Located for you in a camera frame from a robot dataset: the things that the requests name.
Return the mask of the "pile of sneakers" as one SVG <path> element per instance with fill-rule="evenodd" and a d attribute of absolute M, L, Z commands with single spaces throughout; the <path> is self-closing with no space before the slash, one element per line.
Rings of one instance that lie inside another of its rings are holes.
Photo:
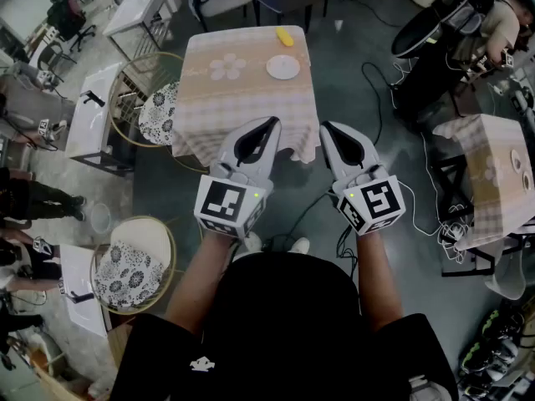
<path fill-rule="evenodd" d="M 457 387 L 462 401 L 491 401 L 499 383 L 521 372 L 535 354 L 535 334 L 518 307 L 501 307 L 481 321 L 476 336 L 460 356 Z"/>

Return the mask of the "person's black shirt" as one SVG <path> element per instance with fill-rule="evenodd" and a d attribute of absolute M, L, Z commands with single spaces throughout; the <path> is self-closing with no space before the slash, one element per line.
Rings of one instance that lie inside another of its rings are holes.
<path fill-rule="evenodd" d="M 426 316 L 378 331 L 332 262 L 260 253 L 233 262 L 199 334 L 133 322 L 110 401 L 458 401 Z"/>

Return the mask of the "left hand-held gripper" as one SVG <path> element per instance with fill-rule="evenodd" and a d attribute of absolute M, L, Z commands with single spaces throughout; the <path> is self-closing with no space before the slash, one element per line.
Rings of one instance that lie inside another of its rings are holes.
<path fill-rule="evenodd" d="M 223 140 L 217 162 L 200 180 L 194 217 L 201 227 L 243 239 L 265 211 L 282 132 L 277 117 L 250 120 Z"/>

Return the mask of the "wooden crate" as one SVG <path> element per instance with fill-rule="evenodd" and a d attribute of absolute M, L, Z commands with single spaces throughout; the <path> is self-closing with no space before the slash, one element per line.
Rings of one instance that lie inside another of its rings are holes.
<path fill-rule="evenodd" d="M 28 341 L 30 367 L 50 401 L 110 401 L 117 367 L 107 340 L 82 332 L 57 342 L 37 331 Z"/>

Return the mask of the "black metal table frame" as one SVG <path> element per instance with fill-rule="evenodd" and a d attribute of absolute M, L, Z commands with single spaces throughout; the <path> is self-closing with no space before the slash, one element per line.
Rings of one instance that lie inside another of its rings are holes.
<path fill-rule="evenodd" d="M 482 178 L 471 180 L 474 198 L 470 200 L 462 189 L 462 181 L 467 170 L 475 168 L 476 157 L 457 155 L 444 160 L 436 160 L 431 168 L 444 192 L 438 205 L 439 239 L 449 246 L 463 246 L 477 258 L 489 263 L 488 268 L 473 267 L 469 271 L 443 272 L 443 277 L 490 276 L 495 271 L 496 258 L 484 252 L 481 247 L 494 241 L 509 237 L 516 245 L 503 251 L 504 254 L 521 251 L 525 245 L 525 236 L 515 231 L 523 222 L 518 209 L 518 202 L 512 193 L 524 195 L 520 181 L 506 182 L 499 178 L 499 162 L 493 156 L 487 159 L 487 168 Z M 457 240 L 446 234 L 445 224 L 465 216 L 473 216 L 472 231 L 467 232 L 465 240 Z"/>

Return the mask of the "checked floral tablecloth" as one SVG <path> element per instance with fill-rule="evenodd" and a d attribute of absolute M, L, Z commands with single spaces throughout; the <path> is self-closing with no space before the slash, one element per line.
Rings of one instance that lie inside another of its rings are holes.
<path fill-rule="evenodd" d="M 192 36 L 186 46 L 176 96 L 176 132 L 194 155 L 208 166 L 223 140 L 235 128 L 264 117 L 282 124 L 278 143 L 304 164 L 320 145 L 311 64 L 302 28 L 287 25 L 294 45 L 285 47 L 274 26 L 236 28 Z M 267 61 L 285 54 L 300 63 L 299 74 L 278 80 Z"/>
<path fill-rule="evenodd" d="M 471 182 L 473 226 L 457 250 L 498 241 L 535 217 L 535 178 L 519 122 L 474 114 L 439 124 L 433 134 L 460 145 Z"/>

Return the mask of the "floral seat cushion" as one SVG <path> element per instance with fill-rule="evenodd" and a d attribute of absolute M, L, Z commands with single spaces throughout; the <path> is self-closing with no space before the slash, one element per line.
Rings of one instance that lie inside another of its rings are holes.
<path fill-rule="evenodd" d="M 179 82 L 166 84 L 144 103 L 138 118 L 143 137 L 154 145 L 172 146 L 177 141 L 174 129 L 176 94 Z"/>
<path fill-rule="evenodd" d="M 162 264 L 147 253 L 114 242 L 103 255 L 94 274 L 96 292 L 111 307 L 138 307 L 160 287 Z"/>

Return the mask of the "white plastic chair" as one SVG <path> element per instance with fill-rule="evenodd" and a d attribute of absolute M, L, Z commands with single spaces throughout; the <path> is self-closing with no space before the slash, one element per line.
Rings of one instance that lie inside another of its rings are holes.
<path fill-rule="evenodd" d="M 507 300 L 520 299 L 527 286 L 522 267 L 522 252 L 502 254 L 496 260 L 494 273 L 486 277 L 484 283 L 488 289 Z"/>

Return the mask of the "person's left forearm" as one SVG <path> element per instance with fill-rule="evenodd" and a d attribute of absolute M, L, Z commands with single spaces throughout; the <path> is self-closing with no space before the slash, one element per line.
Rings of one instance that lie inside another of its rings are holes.
<path fill-rule="evenodd" d="M 201 241 L 168 303 L 165 319 L 199 335 L 228 267 L 233 239 L 209 232 Z"/>

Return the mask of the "white round plate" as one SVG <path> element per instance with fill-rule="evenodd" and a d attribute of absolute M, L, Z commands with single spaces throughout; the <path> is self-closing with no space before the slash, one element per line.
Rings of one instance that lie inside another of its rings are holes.
<path fill-rule="evenodd" d="M 266 70 L 275 79 L 290 80 L 299 74 L 300 63 L 295 57 L 279 54 L 267 61 Z"/>

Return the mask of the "clear plastic basin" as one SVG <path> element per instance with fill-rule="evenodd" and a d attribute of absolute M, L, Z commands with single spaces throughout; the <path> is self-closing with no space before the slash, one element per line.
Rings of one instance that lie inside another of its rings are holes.
<path fill-rule="evenodd" d="M 91 210 L 89 222 L 97 234 L 106 234 L 112 223 L 109 207 L 104 203 L 96 203 Z"/>

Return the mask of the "black mesh office chair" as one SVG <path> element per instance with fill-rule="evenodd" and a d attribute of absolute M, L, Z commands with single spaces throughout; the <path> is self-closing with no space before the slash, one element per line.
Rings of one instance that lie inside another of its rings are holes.
<path fill-rule="evenodd" d="M 475 35 L 494 1 L 434 0 L 398 32 L 391 45 L 393 56 L 415 58 L 426 44 L 433 44 L 444 35 L 453 38 Z"/>

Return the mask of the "person's right forearm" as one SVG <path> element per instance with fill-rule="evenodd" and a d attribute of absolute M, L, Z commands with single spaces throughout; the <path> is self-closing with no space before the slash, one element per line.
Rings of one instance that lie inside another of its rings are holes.
<path fill-rule="evenodd" d="M 404 311 L 379 231 L 357 238 L 358 290 L 362 314 L 378 332 L 401 319 Z"/>

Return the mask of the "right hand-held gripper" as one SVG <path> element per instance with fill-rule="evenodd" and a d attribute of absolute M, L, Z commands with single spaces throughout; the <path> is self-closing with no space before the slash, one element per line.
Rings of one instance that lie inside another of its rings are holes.
<path fill-rule="evenodd" d="M 369 137 L 346 124 L 323 122 L 320 138 L 326 164 L 337 180 L 332 186 L 336 208 L 358 236 L 391 226 L 405 214 L 400 183 L 382 164 L 375 164 L 379 156 Z M 353 175 L 362 168 L 368 169 Z"/>

